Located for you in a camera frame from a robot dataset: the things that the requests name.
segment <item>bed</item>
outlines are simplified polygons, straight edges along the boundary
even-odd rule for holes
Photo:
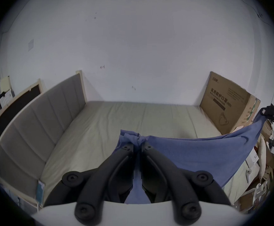
[[[168,138],[221,135],[198,106],[87,103],[82,72],[77,71],[26,105],[4,130],[0,137],[0,182],[37,204],[40,180],[45,183],[45,201],[64,173],[97,168],[107,159],[121,129]],[[226,188],[228,195],[238,188],[232,186],[232,180]]]

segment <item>black object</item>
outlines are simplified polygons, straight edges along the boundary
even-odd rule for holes
[[[17,100],[15,100],[3,113],[0,115],[0,136],[3,131],[11,122],[11,120],[23,109],[30,101],[32,101],[35,97],[41,94],[40,88],[38,85],[31,88],[31,90],[24,93]]]
[[[267,119],[274,121],[274,105],[271,104],[267,107],[260,109],[260,114],[264,115]]]
[[[101,220],[103,201],[125,202],[133,187],[134,164],[134,147],[128,143],[96,169],[64,174],[44,207],[77,202],[77,220],[96,225]],[[150,202],[171,200],[178,224],[190,225],[199,219],[199,201],[231,205],[209,172],[177,168],[148,143],[141,146],[141,173],[142,187]]]

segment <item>clutter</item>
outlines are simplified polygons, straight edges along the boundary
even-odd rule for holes
[[[270,152],[267,145],[266,147],[266,165],[274,169],[274,154]]]
[[[259,148],[258,148],[258,164],[259,164],[259,167],[260,167],[260,170],[258,172],[258,177],[259,179],[261,180],[263,178],[263,175],[265,173],[265,168],[266,168],[266,143],[264,141],[264,137],[261,136],[260,137],[261,140],[259,142]]]
[[[252,168],[254,166],[255,163],[257,163],[259,157],[256,154],[256,151],[254,150],[254,148],[252,149],[252,151],[250,152],[249,156],[246,158],[246,162],[248,164],[249,168]]]
[[[245,213],[253,207],[253,196],[255,189],[251,189],[245,192],[240,198],[240,212]]]
[[[11,90],[4,92],[4,95],[0,97],[1,107],[3,108],[4,106],[6,106],[8,104],[8,102],[10,102],[12,100],[12,98],[13,98],[13,96],[12,96]]]
[[[260,100],[245,89],[211,72],[200,107],[223,135],[248,126],[259,104]]]
[[[272,135],[272,126],[269,120],[266,120],[266,122],[264,123],[261,134],[263,135],[265,142],[268,142],[270,136]]]
[[[267,187],[270,188],[270,183],[273,180],[273,169],[271,167],[266,168],[263,179],[266,181]]]

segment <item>screw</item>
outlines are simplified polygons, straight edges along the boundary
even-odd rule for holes
[[[201,215],[199,204],[190,202],[182,207],[182,216],[186,219],[197,219]]]
[[[208,177],[205,174],[200,174],[197,176],[197,179],[199,179],[202,182],[205,182],[208,180]]]
[[[68,180],[69,182],[73,182],[73,181],[75,181],[77,178],[78,178],[77,175],[71,174],[71,175],[69,175],[69,176],[67,177],[67,180]]]
[[[95,210],[91,205],[82,203],[76,207],[75,216],[82,220],[91,220],[95,216]]]

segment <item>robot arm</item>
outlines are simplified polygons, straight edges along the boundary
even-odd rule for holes
[[[148,143],[141,146],[142,188],[150,202],[155,204],[124,204],[133,187],[135,160],[133,144],[128,143],[96,169],[64,174],[48,196],[44,209],[34,218],[42,222],[42,215],[47,217],[49,212],[58,211],[63,217],[69,215],[68,211],[62,213],[67,208],[71,217],[65,218],[65,221],[71,218],[71,225],[98,225],[103,223],[105,214],[111,214],[110,210],[113,218],[122,218],[120,209],[125,208],[126,214],[131,214],[132,219],[140,222],[147,208],[151,210],[152,217],[148,223],[154,218],[172,214],[173,225],[191,225],[198,221],[203,209],[210,210],[212,207],[222,216],[223,212],[231,211],[244,218],[231,207],[224,191],[209,172],[177,168]]]

